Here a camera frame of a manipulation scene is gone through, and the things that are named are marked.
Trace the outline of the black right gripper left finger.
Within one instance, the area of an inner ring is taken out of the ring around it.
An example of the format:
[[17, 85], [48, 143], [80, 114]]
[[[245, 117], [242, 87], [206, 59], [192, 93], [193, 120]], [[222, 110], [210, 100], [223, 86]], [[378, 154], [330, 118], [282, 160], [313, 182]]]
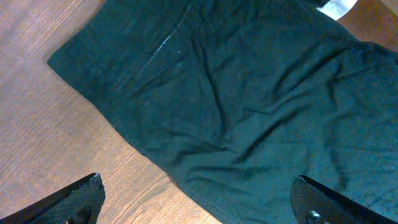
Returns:
[[105, 201], [99, 173], [58, 190], [1, 219], [1, 224], [96, 224]]

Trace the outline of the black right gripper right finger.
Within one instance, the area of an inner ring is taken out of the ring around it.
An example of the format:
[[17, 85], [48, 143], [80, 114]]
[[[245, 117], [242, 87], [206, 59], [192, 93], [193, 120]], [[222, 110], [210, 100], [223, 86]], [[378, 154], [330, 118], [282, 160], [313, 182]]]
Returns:
[[290, 204], [298, 224], [397, 224], [306, 175], [294, 180]]

